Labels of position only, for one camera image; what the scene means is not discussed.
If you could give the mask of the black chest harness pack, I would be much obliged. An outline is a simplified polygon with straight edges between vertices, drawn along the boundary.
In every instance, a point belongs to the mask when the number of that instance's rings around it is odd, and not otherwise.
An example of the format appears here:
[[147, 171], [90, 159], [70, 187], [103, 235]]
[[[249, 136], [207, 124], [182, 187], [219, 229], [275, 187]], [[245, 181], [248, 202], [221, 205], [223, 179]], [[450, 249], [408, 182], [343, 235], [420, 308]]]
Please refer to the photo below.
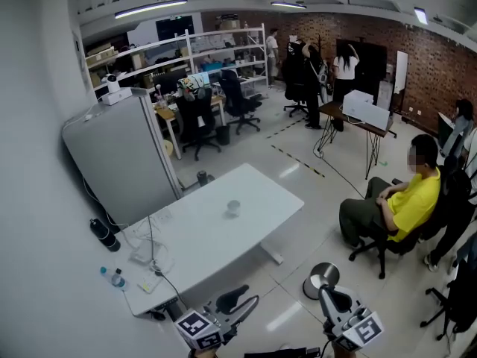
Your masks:
[[271, 352], [246, 353], [243, 358], [320, 358], [320, 348], [281, 348]]

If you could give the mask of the black computer monitor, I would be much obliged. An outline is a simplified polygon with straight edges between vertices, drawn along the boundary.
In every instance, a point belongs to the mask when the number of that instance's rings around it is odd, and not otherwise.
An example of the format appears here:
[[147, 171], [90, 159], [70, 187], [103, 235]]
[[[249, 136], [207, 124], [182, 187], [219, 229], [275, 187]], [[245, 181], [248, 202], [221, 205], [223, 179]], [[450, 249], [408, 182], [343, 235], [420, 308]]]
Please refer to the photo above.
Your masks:
[[177, 82], [185, 78], [187, 73], [184, 69], [176, 70], [173, 72], [166, 72], [158, 75], [154, 79], [154, 86], [160, 85], [160, 92], [162, 95], [169, 94], [177, 91]]

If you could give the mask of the clear plastic package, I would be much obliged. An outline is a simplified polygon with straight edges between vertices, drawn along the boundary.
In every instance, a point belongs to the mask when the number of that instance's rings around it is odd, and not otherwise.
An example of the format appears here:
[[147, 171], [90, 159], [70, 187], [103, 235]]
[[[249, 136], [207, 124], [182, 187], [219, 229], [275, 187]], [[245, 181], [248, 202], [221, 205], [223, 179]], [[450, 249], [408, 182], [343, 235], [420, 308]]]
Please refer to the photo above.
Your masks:
[[167, 246], [151, 238], [141, 239], [139, 245], [136, 246], [129, 255], [129, 261], [142, 266], [146, 266], [154, 261], [158, 262], [167, 258]]

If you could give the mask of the wooden hairpin-leg table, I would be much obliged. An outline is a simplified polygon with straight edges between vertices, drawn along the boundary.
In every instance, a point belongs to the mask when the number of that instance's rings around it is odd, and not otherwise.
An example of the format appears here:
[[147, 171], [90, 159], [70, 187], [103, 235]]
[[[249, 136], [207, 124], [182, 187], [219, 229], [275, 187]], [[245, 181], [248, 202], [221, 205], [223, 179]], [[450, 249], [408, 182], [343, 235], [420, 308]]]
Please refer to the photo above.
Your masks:
[[376, 166], [379, 158], [379, 150], [381, 145], [381, 140], [385, 138], [386, 135], [391, 134], [394, 138], [397, 138], [397, 133], [391, 130], [391, 126], [394, 123], [393, 115], [390, 113], [388, 120], [388, 126], [385, 131], [382, 131], [374, 126], [358, 122], [358, 120], [348, 119], [342, 113], [342, 103], [338, 101], [331, 101], [327, 104], [324, 104], [320, 108], [320, 112], [324, 115], [327, 115], [326, 123], [321, 134], [320, 139], [317, 142], [317, 145], [314, 147], [314, 152], [319, 159], [323, 159], [323, 149], [327, 144], [332, 144], [334, 138], [337, 134], [337, 130], [332, 124], [332, 120], [340, 119], [343, 122], [355, 126], [357, 128], [365, 131], [366, 134], [366, 169], [365, 169], [365, 180], [368, 180], [370, 170], [373, 166]]

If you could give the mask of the white water dispenser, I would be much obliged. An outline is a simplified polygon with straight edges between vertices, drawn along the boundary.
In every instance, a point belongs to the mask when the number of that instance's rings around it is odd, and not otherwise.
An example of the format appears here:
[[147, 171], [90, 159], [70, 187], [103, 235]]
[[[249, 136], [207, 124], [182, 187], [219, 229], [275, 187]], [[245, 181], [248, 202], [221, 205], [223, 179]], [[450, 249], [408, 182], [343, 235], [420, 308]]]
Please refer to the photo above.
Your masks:
[[384, 110], [390, 110], [393, 93], [394, 85], [389, 81], [381, 81], [376, 105]]

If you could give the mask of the clear plastic water bottle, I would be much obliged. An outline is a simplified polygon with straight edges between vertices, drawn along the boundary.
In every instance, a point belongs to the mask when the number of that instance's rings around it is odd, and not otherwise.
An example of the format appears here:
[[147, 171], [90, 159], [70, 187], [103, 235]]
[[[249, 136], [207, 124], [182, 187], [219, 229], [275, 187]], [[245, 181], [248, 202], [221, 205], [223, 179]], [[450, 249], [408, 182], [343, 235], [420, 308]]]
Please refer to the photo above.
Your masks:
[[125, 292], [128, 288], [127, 281], [124, 279], [122, 272], [121, 275], [116, 274], [116, 268], [109, 269], [104, 266], [100, 267], [101, 275], [115, 288]]

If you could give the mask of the wooden top desk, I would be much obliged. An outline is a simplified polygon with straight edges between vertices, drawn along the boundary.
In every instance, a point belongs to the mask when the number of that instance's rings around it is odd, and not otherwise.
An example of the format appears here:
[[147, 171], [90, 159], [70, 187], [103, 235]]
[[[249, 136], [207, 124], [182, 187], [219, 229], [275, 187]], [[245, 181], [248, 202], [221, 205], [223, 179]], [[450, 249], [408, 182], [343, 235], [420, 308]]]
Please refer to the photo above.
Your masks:
[[[223, 103], [223, 97], [219, 95], [213, 95], [212, 100], [211, 100], [211, 106], [212, 106], [212, 111], [213, 112], [219, 112], [220, 113], [220, 118], [221, 118], [221, 124], [225, 125], [227, 123], [224, 115], [224, 103]], [[171, 137], [171, 143], [174, 148], [174, 152], [176, 154], [176, 158], [178, 160], [182, 159], [182, 153], [181, 153], [181, 148], [178, 144], [178, 137], [176, 133], [174, 132], [173, 129], [173, 124], [176, 123], [177, 125], [180, 124], [180, 114], [178, 112], [178, 109], [172, 110], [169, 107], [161, 107], [158, 106], [157, 104], [153, 105], [155, 113], [165, 121], [167, 130], [169, 132], [169, 135]]]

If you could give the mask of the yellow black floor tape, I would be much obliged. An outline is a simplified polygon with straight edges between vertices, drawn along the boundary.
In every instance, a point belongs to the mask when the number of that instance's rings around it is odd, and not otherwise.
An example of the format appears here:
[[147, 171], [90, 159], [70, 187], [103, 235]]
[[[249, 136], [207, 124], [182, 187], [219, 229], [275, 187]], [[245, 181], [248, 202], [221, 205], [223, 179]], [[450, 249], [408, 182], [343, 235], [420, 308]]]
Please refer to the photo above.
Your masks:
[[314, 174], [322, 177], [322, 178], [325, 178], [325, 175], [321, 172], [319, 172], [317, 169], [315, 169], [314, 167], [310, 166], [308, 163], [300, 160], [299, 158], [295, 157], [294, 155], [282, 150], [281, 148], [275, 146], [275, 145], [271, 145], [271, 147], [278, 151], [279, 153], [285, 155], [287, 158], [291, 159], [291, 160], [294, 160], [296, 163], [298, 163], [300, 166], [304, 166], [306, 169], [312, 171]]

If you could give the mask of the dark door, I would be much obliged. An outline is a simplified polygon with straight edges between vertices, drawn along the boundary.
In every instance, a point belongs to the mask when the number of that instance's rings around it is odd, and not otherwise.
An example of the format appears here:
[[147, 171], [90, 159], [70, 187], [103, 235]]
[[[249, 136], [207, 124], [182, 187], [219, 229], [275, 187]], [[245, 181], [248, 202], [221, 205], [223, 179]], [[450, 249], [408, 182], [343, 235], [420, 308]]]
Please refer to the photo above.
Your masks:
[[159, 41], [183, 36], [186, 31], [189, 34], [195, 33], [192, 15], [173, 16], [170, 19], [157, 20], [155, 24]]

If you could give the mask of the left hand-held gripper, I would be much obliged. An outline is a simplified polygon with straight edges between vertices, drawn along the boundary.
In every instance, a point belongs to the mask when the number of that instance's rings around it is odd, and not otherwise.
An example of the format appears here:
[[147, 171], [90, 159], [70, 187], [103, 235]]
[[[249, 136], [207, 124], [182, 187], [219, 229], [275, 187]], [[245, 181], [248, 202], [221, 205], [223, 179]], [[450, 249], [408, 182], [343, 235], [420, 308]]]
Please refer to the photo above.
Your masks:
[[249, 286], [244, 284], [219, 295], [215, 301], [216, 311], [205, 306], [200, 310], [190, 310], [175, 321], [174, 325], [187, 345], [196, 351], [208, 351], [227, 344], [259, 303], [259, 296], [254, 295], [237, 306], [239, 298], [248, 289]]

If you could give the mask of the silver metal bin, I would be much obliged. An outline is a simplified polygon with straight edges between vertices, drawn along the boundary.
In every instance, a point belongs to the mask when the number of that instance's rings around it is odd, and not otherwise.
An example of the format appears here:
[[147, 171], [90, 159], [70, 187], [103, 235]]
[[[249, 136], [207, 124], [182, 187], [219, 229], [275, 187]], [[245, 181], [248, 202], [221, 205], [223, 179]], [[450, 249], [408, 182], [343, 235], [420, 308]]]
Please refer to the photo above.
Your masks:
[[318, 263], [312, 268], [308, 277], [303, 281], [303, 294], [311, 300], [319, 299], [319, 289], [322, 286], [335, 286], [340, 279], [338, 267], [333, 263]]

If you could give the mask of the long cardboard box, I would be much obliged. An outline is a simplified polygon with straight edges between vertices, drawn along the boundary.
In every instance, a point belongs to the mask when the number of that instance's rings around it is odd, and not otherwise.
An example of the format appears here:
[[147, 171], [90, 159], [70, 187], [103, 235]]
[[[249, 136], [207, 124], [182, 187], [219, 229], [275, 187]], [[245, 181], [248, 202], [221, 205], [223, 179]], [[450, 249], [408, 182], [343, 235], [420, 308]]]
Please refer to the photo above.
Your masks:
[[88, 66], [99, 63], [118, 54], [118, 51], [111, 43], [105, 43], [97, 48], [94, 48], [87, 53], [86, 64]]

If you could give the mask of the white metal shelving rack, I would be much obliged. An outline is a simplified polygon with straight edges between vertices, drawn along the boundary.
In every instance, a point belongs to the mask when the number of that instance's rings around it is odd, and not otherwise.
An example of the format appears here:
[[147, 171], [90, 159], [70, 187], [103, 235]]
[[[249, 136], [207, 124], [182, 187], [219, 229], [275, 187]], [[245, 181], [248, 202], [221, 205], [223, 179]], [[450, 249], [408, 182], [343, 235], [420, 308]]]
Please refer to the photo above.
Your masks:
[[265, 26], [245, 26], [231, 31], [186, 34], [146, 45], [135, 45], [88, 66], [95, 92], [107, 88], [106, 74], [118, 81], [141, 79], [146, 75], [184, 69], [187, 73], [218, 74], [227, 69], [245, 72], [247, 78], [260, 81], [268, 76]]

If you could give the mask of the black insulated flask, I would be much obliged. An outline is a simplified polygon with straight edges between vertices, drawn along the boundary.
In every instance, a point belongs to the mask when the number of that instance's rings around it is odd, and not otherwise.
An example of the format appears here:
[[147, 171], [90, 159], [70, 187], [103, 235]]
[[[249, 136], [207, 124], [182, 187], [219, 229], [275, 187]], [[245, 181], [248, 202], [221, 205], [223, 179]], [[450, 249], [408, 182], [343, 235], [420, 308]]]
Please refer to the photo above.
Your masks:
[[98, 238], [100, 243], [110, 252], [116, 252], [120, 249], [121, 243], [117, 240], [114, 233], [106, 227], [100, 219], [91, 219], [89, 227], [92, 233]]

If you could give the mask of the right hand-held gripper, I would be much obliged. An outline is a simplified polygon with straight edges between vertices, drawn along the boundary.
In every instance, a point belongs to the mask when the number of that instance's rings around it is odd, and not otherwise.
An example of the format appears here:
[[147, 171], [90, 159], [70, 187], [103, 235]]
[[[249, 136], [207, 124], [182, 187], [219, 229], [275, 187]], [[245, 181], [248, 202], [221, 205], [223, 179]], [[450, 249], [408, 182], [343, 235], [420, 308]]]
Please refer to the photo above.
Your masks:
[[[360, 297], [343, 286], [322, 286], [319, 301], [326, 317], [324, 333], [346, 351], [358, 351], [384, 331], [377, 312], [361, 305]], [[337, 314], [337, 311], [350, 311]]]

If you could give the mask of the printed white green jacket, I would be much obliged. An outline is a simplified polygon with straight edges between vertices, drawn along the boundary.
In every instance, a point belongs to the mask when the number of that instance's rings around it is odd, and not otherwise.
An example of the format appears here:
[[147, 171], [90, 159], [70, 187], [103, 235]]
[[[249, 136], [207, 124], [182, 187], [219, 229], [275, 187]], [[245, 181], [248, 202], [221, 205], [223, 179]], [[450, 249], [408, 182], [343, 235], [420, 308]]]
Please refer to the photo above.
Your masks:
[[192, 102], [206, 95], [206, 82], [201, 74], [189, 75], [177, 81], [177, 91], [180, 97]]

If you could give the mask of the person's right forearm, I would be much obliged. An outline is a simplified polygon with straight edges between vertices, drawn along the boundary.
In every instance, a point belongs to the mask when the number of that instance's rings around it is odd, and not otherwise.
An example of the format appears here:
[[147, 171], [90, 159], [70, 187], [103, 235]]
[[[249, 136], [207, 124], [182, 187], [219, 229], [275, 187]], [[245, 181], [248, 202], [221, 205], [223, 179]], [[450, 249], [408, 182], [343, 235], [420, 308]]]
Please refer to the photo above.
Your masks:
[[334, 358], [357, 358], [355, 352], [349, 352], [340, 345], [332, 343]]

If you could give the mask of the black office chair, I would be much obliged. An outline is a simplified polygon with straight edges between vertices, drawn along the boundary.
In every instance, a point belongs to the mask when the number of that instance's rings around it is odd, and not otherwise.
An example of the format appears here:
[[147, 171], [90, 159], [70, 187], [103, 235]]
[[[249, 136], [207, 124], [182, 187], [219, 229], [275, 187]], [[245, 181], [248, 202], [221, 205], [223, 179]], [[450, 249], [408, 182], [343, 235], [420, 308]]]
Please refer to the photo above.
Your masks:
[[440, 306], [439, 311], [428, 321], [422, 321], [420, 327], [427, 327], [433, 321], [444, 315], [443, 331], [436, 337], [440, 341], [447, 335], [449, 323], [453, 323], [452, 334], [464, 333], [469, 330], [477, 319], [477, 268], [471, 269], [466, 260], [457, 265], [455, 279], [447, 283], [449, 293], [443, 295], [436, 288], [428, 288], [425, 295], [433, 295]]
[[215, 142], [217, 134], [212, 113], [212, 90], [200, 88], [196, 93], [185, 92], [176, 100], [176, 104], [183, 120], [183, 152], [195, 147], [195, 161], [199, 161], [199, 153], [204, 146], [215, 148], [221, 153], [221, 146]]
[[433, 209], [432, 214], [422, 223], [419, 227], [416, 227], [410, 233], [407, 233], [403, 240], [394, 241], [387, 239], [385, 242], [375, 240], [372, 237], [372, 242], [360, 246], [357, 250], [351, 253], [349, 261], [354, 261], [359, 254], [362, 254], [370, 249], [376, 249], [378, 251], [378, 258], [380, 264], [379, 279], [385, 278], [385, 252], [389, 251], [392, 254], [396, 254], [398, 257], [402, 257], [404, 254], [412, 251], [420, 239], [431, 239], [438, 230], [440, 230], [447, 221], [448, 202], [451, 198], [453, 188], [451, 188], [451, 173], [446, 166], [438, 166], [442, 172], [442, 183], [440, 185], [439, 196], [437, 197], [437, 203]]
[[260, 123], [261, 120], [253, 113], [262, 105], [261, 101], [244, 97], [239, 77], [232, 69], [223, 70], [218, 82], [225, 94], [224, 111], [233, 117], [229, 124], [236, 125], [236, 135], [240, 134], [244, 125], [249, 125], [260, 132], [261, 129], [256, 123]]

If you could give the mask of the white power strip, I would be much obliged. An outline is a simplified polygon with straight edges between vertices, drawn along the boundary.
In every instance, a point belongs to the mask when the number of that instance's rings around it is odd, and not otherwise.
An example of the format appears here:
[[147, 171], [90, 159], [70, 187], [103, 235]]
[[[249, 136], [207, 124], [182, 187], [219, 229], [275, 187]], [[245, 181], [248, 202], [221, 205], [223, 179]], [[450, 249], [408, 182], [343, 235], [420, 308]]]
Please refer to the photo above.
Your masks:
[[163, 276], [156, 271], [144, 273], [138, 280], [137, 286], [145, 293], [151, 294], [161, 283]]

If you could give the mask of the large black television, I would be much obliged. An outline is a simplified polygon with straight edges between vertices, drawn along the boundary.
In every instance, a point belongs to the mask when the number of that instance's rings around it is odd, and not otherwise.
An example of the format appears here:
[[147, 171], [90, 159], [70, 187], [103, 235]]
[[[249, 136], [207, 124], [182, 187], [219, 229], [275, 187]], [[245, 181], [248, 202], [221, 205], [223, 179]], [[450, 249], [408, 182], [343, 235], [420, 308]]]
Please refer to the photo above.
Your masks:
[[356, 90], [371, 94], [374, 98], [379, 92], [379, 83], [385, 79], [387, 67], [387, 48], [382, 45], [376, 45], [360, 41], [345, 39], [336, 40], [336, 50], [352, 45], [360, 59], [355, 67]]

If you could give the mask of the gray partition panel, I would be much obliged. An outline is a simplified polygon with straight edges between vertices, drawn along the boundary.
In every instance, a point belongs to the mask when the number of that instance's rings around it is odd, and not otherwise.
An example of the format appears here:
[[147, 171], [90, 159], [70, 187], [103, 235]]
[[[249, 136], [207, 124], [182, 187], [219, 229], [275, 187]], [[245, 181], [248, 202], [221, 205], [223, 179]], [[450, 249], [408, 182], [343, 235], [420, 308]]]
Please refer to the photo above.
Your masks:
[[149, 94], [102, 103], [68, 120], [62, 138], [89, 191], [125, 228], [182, 198]]

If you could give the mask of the black gaming chair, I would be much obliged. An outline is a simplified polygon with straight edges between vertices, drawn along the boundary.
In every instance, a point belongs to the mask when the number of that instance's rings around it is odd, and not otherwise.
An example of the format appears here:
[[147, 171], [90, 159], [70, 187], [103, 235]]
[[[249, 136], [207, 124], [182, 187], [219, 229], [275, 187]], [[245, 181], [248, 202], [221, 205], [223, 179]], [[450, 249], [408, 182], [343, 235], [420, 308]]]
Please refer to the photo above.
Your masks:
[[285, 82], [285, 98], [293, 101], [294, 105], [284, 106], [284, 110], [291, 109], [289, 117], [293, 113], [302, 111], [309, 117], [306, 100], [303, 95], [305, 57], [302, 49], [305, 43], [298, 39], [296, 42], [287, 44], [286, 59], [282, 63], [282, 77]]

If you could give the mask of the narrow white board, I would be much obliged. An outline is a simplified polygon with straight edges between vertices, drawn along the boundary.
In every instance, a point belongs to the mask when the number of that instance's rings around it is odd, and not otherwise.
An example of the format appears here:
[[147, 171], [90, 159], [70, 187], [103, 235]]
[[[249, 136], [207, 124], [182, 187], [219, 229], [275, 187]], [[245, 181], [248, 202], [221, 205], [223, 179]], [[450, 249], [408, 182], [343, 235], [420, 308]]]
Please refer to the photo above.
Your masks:
[[395, 94], [400, 94], [400, 92], [405, 89], [407, 71], [408, 71], [408, 54], [403, 51], [398, 51], [395, 81], [394, 81]]

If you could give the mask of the white rectangular box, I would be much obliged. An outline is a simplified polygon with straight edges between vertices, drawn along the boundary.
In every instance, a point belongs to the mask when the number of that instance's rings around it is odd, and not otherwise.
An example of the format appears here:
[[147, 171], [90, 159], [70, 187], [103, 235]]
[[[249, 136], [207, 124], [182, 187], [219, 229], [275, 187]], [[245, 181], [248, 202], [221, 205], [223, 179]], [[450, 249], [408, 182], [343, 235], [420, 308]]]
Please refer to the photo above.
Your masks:
[[382, 131], [388, 126], [390, 112], [376, 106], [373, 96], [365, 92], [353, 90], [344, 96], [342, 113]]

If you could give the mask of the lit computer monitor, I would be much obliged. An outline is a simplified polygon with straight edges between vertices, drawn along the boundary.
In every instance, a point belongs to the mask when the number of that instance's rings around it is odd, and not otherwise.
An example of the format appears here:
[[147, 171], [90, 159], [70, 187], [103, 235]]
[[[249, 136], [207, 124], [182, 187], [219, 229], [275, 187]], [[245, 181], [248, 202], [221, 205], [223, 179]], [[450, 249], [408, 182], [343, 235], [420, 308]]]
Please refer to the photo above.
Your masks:
[[207, 72], [194, 73], [187, 77], [187, 87], [191, 90], [207, 88], [210, 86], [209, 74]]

